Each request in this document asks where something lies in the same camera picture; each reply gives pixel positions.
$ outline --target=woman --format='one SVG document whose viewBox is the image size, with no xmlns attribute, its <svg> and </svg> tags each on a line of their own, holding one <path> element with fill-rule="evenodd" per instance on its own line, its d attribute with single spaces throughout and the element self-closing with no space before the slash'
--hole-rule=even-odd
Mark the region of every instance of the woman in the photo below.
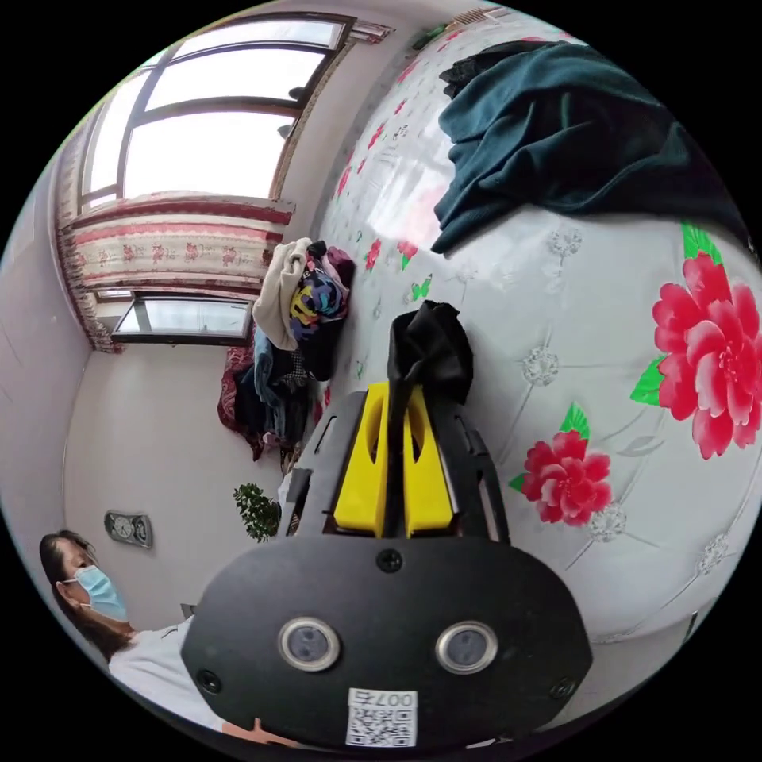
<svg viewBox="0 0 762 762">
<path fill-rule="evenodd" d="M 265 733 L 256 721 L 243 730 L 206 704 L 180 658 L 191 620 L 155 632 L 136 631 L 124 604 L 95 560 L 92 545 L 64 529 L 40 541 L 40 561 L 67 619 L 103 655 L 111 675 L 149 701 L 199 725 L 259 743 L 298 746 Z"/>
</svg>

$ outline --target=clock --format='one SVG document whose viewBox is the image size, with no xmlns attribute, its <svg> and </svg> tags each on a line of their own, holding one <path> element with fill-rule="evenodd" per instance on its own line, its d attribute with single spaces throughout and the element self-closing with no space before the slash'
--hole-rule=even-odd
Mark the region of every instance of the clock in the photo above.
<svg viewBox="0 0 762 762">
<path fill-rule="evenodd" d="M 145 514 L 120 514 L 109 510 L 106 511 L 103 524 L 112 540 L 140 548 L 153 546 L 151 522 Z"/>
</svg>

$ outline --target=pile of clothes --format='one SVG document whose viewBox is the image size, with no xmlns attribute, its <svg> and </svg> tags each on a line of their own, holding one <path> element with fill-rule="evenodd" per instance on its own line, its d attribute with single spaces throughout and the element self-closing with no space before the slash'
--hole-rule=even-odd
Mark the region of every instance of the pile of clothes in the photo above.
<svg viewBox="0 0 762 762">
<path fill-rule="evenodd" d="M 220 420 L 252 446 L 254 460 L 280 447 L 285 465 L 298 449 L 310 381 L 333 374 L 354 274 L 349 256 L 323 241 L 301 238 L 275 248 L 252 310 L 252 346 L 228 362 L 218 406 Z"/>
<path fill-rule="evenodd" d="M 327 381 L 349 312 L 355 264 L 340 249 L 300 238 L 275 247 L 253 309 L 274 348 L 299 351 L 307 376 Z"/>
</svg>

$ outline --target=white wall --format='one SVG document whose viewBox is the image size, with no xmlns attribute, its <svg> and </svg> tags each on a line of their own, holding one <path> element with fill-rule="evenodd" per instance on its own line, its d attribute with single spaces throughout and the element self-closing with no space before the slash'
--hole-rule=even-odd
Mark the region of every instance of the white wall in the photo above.
<svg viewBox="0 0 762 762">
<path fill-rule="evenodd" d="M 475 0 L 279 0 L 257 9 L 259 13 L 342 13 L 396 30 L 380 44 L 355 45 L 326 83 L 309 115 L 291 157 L 281 193 L 283 198 L 296 204 L 285 233 L 287 240 L 309 235 L 325 179 L 344 135 L 383 70 L 419 32 L 446 23 L 459 12 L 479 5 Z"/>
<path fill-rule="evenodd" d="M 40 539 L 64 527 L 69 419 L 90 346 L 59 281 L 49 225 L 48 166 L 0 265 L 0 498 L 29 572 L 47 592 Z"/>
<path fill-rule="evenodd" d="M 276 454 L 252 461 L 217 416 L 225 350 L 133 346 L 94 353 L 71 419 L 64 466 L 67 526 L 95 545 L 140 629 L 182 618 L 216 572 L 253 547 L 233 490 L 258 483 L 276 496 Z M 107 510 L 146 513 L 150 551 L 107 537 Z"/>
</svg>

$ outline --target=qr code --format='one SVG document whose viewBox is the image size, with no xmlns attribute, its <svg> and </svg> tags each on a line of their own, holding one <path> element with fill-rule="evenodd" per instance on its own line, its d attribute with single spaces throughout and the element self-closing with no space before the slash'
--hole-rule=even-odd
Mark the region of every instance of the qr code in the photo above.
<svg viewBox="0 0 762 762">
<path fill-rule="evenodd" d="M 415 746 L 417 735 L 415 691 L 349 693 L 347 746 L 374 749 Z"/>
</svg>

